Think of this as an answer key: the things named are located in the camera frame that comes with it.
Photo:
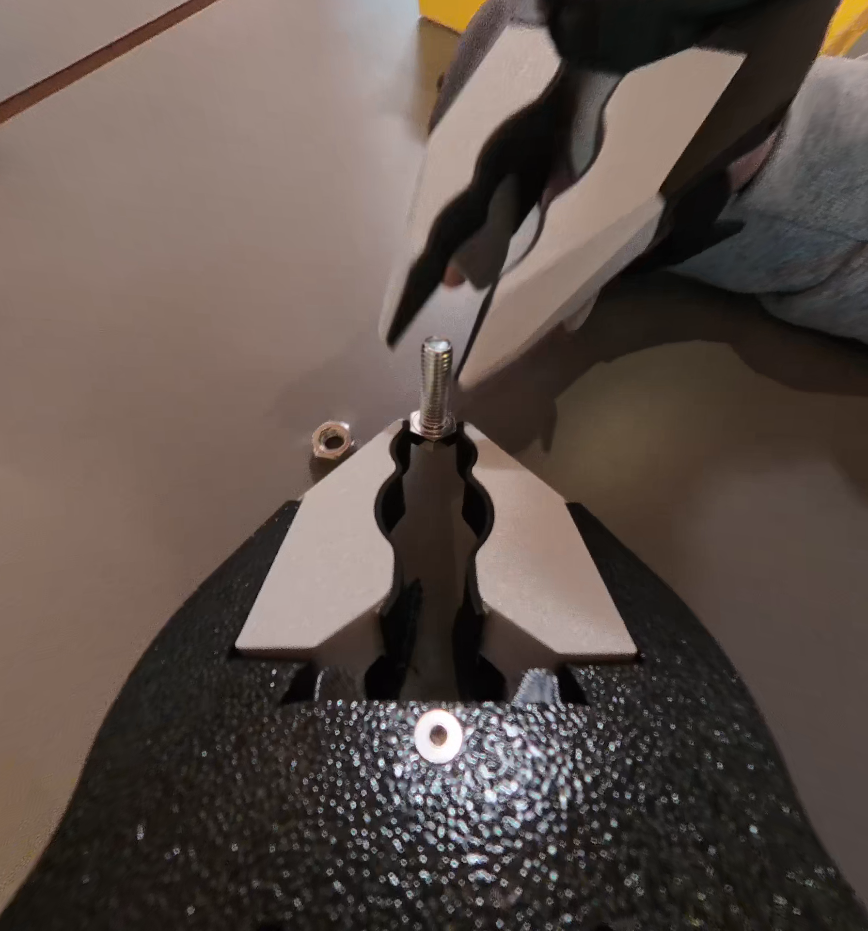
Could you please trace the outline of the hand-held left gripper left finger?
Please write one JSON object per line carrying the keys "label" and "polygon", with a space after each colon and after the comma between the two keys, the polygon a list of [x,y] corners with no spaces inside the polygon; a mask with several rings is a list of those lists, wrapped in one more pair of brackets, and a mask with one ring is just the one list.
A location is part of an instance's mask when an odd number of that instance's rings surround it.
{"label": "hand-held left gripper left finger", "polygon": [[243,657],[370,667],[383,655],[411,449],[408,423],[395,421],[302,496],[237,637]]}

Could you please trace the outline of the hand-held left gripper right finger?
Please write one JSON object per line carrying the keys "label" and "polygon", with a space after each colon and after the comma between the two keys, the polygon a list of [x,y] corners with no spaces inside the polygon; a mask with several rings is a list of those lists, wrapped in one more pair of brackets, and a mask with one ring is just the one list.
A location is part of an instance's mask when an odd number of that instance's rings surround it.
{"label": "hand-held left gripper right finger", "polygon": [[635,660],[566,500],[474,425],[461,439],[467,488],[484,502],[469,576],[477,651],[500,671]]}

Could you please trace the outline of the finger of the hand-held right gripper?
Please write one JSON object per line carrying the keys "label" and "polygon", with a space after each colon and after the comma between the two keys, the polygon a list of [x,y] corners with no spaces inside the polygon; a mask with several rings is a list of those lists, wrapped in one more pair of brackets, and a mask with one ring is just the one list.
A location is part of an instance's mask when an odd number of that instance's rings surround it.
{"label": "finger of the hand-held right gripper", "polygon": [[583,79],[569,148],[582,173],[549,202],[530,249],[499,278],[461,363],[463,389],[517,359],[649,248],[663,184],[744,60],[683,51],[617,83]]}
{"label": "finger of the hand-held right gripper", "polygon": [[382,305],[394,347],[451,263],[493,286],[552,160],[561,60],[543,29],[506,29],[430,132]]}

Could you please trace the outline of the large yellow plastic bin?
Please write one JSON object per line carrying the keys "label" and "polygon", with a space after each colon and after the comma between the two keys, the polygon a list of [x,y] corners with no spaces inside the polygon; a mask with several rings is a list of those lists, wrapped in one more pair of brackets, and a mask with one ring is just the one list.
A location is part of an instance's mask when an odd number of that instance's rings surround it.
{"label": "large yellow plastic bin", "polygon": [[[419,1],[420,17],[461,33],[468,26],[483,1]],[[820,54],[843,56],[868,32],[868,1],[838,3],[829,21]]]}

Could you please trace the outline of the silver hex nut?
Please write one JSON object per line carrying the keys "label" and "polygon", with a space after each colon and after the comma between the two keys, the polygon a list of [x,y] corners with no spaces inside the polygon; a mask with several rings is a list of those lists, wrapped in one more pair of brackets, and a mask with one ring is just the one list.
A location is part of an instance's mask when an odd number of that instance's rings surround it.
{"label": "silver hex nut", "polygon": [[313,458],[327,462],[345,459],[355,448],[350,425],[343,421],[327,421],[318,426],[311,444]]}

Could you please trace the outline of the silver metal bolt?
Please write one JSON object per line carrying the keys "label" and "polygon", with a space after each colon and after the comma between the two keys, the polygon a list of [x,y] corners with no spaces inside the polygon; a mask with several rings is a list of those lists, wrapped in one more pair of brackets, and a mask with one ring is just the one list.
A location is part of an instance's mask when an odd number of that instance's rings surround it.
{"label": "silver metal bolt", "polygon": [[424,340],[420,355],[419,406],[410,417],[412,432],[423,440],[439,442],[455,431],[452,362],[450,340],[440,336]]}

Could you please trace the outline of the person's right forearm grey sleeve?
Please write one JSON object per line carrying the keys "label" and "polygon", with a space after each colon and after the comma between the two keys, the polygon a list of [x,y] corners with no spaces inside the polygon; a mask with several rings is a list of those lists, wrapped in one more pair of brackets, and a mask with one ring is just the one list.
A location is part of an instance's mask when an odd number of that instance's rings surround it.
{"label": "person's right forearm grey sleeve", "polygon": [[674,273],[868,347],[868,53],[817,59],[760,152],[721,214],[741,231]]}

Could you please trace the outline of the person's right hand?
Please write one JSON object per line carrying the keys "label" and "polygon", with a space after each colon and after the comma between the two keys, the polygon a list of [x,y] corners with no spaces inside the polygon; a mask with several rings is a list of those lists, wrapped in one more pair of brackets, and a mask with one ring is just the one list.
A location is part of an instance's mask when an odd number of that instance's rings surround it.
{"label": "person's right hand", "polygon": [[478,287],[478,248],[471,242],[456,250],[447,263],[442,284],[446,288],[459,288],[464,284]]}

